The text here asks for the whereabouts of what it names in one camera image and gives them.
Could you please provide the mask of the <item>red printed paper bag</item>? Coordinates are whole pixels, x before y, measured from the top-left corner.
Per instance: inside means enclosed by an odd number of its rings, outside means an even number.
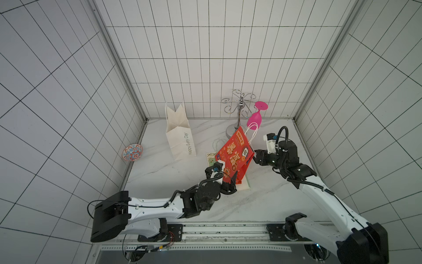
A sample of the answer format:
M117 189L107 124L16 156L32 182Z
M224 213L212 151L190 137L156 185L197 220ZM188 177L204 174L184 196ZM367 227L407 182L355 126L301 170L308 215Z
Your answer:
M255 152L251 146L256 130L238 128L234 135L216 153L215 160L225 162L224 173L232 177L237 172L236 184L242 182Z

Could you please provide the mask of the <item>green Fresh paper bag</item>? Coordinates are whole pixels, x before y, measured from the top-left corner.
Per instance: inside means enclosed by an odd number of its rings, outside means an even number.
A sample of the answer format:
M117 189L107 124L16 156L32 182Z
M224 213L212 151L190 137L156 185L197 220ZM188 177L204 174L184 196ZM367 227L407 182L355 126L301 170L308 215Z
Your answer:
M213 152L206 153L206 158L207 158L207 162L209 166L211 166L215 162L214 156L216 155L217 151L220 150L224 146L225 143L226 143L226 140L224 139L215 139L213 141L212 143ZM241 183L236 184L236 189L239 191L250 189L248 179L246 176L243 178Z

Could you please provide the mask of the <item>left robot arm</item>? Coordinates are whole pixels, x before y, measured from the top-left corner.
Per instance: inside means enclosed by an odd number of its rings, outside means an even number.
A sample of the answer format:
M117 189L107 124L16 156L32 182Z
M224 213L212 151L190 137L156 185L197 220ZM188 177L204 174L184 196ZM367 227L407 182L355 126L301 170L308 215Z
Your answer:
M167 221L197 217L221 195L236 193L236 179L212 171L207 179L188 190L176 190L169 199L131 198L128 191L120 191L95 206L90 241L106 242L120 234L156 237L166 232Z

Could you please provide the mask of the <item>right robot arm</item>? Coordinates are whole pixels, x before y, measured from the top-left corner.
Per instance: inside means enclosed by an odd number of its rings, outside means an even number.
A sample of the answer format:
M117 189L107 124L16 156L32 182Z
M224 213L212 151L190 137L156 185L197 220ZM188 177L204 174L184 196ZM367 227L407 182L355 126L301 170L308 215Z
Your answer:
M264 136L266 150L256 150L253 160L270 166L296 189L306 194L329 217L337 230L322 226L304 213L286 217L284 237L292 242L308 239L337 256L342 264L387 264L389 241L386 229L370 223L354 212L330 190L310 166L300 162L289 130L282 126L277 134Z

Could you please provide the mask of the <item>white Happy Every Day bag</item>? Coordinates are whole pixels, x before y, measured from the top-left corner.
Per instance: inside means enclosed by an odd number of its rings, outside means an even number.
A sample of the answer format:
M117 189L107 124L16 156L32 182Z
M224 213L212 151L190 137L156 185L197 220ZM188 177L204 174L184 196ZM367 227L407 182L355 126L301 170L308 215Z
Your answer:
M166 137L173 158L178 161L196 157L196 148L184 103L180 104L176 111L166 105L165 114Z

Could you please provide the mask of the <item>pink plastic wine glass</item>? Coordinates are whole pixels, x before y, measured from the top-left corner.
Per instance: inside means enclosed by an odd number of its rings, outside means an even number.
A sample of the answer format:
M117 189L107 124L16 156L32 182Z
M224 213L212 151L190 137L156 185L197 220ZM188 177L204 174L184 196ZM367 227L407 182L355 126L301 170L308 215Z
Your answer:
M257 101L255 103L255 113L251 115L249 120L247 121L247 126L251 130L258 130L261 123L262 123L262 115L261 111L266 111L268 109L268 105L265 102Z

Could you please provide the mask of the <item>chrome cup holder stand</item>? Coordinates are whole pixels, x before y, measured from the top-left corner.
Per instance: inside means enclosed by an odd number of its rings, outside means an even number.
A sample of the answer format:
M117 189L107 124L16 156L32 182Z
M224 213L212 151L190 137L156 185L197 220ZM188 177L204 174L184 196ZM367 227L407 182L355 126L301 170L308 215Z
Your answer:
M241 118L248 118L249 114L252 114L249 105L256 101L255 94L244 93L239 89L234 89L232 96L231 99L228 97L222 99L222 104L225 105L224 112L236 117L236 122L226 128L225 134L228 139L234 135L238 128L244 128Z

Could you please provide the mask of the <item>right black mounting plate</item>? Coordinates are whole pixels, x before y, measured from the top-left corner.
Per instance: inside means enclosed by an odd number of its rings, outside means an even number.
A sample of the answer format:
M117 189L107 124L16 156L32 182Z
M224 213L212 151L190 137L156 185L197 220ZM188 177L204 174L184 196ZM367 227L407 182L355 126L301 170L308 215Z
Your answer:
M284 223L267 224L267 232L271 242L295 242L298 238L289 238L285 230Z

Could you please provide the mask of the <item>black mounting plate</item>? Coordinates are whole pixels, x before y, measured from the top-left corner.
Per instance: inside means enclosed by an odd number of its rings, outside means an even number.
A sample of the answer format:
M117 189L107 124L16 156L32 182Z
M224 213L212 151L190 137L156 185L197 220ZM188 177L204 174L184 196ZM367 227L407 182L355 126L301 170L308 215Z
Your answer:
M285 230L284 223L267 224L267 232L271 242L295 242L298 238L289 238Z
M159 230L159 233L151 238L147 238L143 235L139 235L138 242L157 242L157 243L169 243L169 242L180 242L183 235L183 224L168 224L167 228Z

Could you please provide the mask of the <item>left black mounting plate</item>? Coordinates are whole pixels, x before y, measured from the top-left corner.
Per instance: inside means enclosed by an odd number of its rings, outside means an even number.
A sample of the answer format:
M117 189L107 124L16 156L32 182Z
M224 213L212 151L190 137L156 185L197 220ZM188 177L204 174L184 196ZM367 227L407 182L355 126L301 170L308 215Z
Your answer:
M169 242L180 242L183 235L183 224L168 224L167 228L159 230L159 233L151 238L147 238L143 235L139 235L138 242L157 242L157 243L169 243Z

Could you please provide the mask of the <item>patterned ceramic bowl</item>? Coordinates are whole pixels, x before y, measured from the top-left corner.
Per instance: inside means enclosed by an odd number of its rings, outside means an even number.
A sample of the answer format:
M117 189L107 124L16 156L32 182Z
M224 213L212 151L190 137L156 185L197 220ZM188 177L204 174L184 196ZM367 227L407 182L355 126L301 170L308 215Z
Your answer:
M140 144L127 146L122 152L122 159L128 162L135 162L140 159L143 153L143 147Z

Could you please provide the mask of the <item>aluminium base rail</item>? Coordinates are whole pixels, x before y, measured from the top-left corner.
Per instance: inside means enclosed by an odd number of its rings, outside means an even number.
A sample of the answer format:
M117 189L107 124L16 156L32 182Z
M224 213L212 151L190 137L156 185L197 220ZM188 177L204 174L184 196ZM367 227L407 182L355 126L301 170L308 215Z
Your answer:
M183 224L183 235L180 242L157 243L138 242L138 235L119 235L108 242L97 243L92 248L94 256L102 251L116 253L135 250L177 251L177 250L270 250L291 252L293 246L314 244L324 247L330 252L337 251L337 242L345 240L331 222L313 222L309 219L297 221L298 241L271 242L267 232L267 224L276 222L188 222L169 223Z

